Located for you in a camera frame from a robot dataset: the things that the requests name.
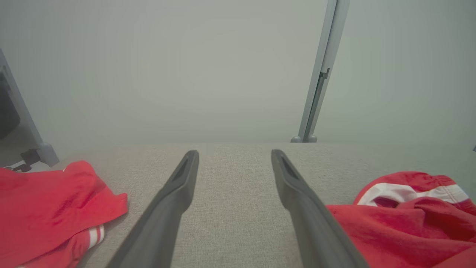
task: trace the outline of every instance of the clothing pile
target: clothing pile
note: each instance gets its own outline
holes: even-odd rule
[[[127,212],[88,163],[16,173],[0,168],[0,267],[75,267],[104,239],[103,224]]]
[[[386,175],[327,208],[370,267],[476,267],[476,206],[447,176]]]

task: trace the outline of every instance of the gray fabric surface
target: gray fabric surface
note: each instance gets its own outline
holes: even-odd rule
[[[105,225],[104,241],[79,267],[102,268],[164,185],[186,151],[200,153],[195,195],[182,217],[174,268],[302,267],[288,212],[271,167],[283,150],[326,204],[350,204],[369,182],[398,171],[447,175],[476,197],[476,153],[432,147],[350,144],[158,144],[82,153],[53,169],[86,160],[129,213]]]

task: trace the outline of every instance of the white wall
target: white wall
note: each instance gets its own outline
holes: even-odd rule
[[[0,47],[60,159],[114,144],[289,142],[327,4],[0,3]]]
[[[352,0],[315,134],[476,145],[476,1]]]

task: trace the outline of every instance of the gray metal bar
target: gray metal bar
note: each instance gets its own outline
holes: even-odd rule
[[[13,98],[15,98],[15,103],[18,104],[21,110],[18,112],[23,115],[23,118],[25,118],[26,120],[25,124],[28,126],[29,130],[31,131],[31,134],[33,136],[33,139],[35,140],[35,143],[40,148],[38,154],[40,155],[42,162],[44,162],[45,164],[49,166],[55,165],[60,160],[58,159],[58,156],[56,155],[56,152],[53,150],[53,147],[51,146],[51,144],[44,142],[43,139],[41,138],[40,133],[38,132],[38,129],[36,128],[35,122],[33,121],[30,115],[30,112],[28,111],[28,108],[21,96],[20,90],[18,89],[18,85],[15,82],[15,79],[13,78],[11,69],[8,66],[7,59],[5,58],[5,55],[3,54],[3,51],[1,50],[1,48],[0,48],[0,66],[3,66],[2,68],[3,75],[5,76],[5,79],[7,80],[7,83],[10,87]]]
[[[324,16],[324,23],[322,25],[321,37],[319,39],[319,46],[317,47],[316,61],[314,62],[314,69],[311,75],[311,83],[309,85],[309,91],[307,92],[306,103],[304,104],[304,111],[302,114],[301,125],[299,127],[298,136],[293,137],[291,142],[302,142],[304,133],[306,131],[307,122],[309,121],[309,115],[311,113],[311,107],[316,93],[317,81],[319,79],[319,73],[321,72],[322,63],[324,60],[324,54],[326,53],[326,46],[328,43],[332,20],[334,18],[334,10],[336,9],[336,3],[338,0],[328,0],[326,15]]]
[[[342,37],[342,32],[344,31],[344,25],[346,22],[347,12],[349,9],[350,0],[337,0],[336,11],[334,12],[334,19],[332,21],[332,26],[329,35],[329,41],[326,46],[326,53],[324,55],[324,60],[322,63],[322,68],[320,73],[326,73],[327,79],[322,81],[322,86],[318,88],[316,86],[317,96],[313,99],[313,104],[315,105],[314,112],[312,114],[312,120],[306,125],[307,135],[303,140],[309,140],[314,133],[316,128],[317,118],[322,107],[322,102],[324,100],[324,95],[326,94],[327,84],[329,83],[329,78],[332,73],[332,68],[334,67],[334,62],[336,60],[337,50],[339,48],[340,39]]]

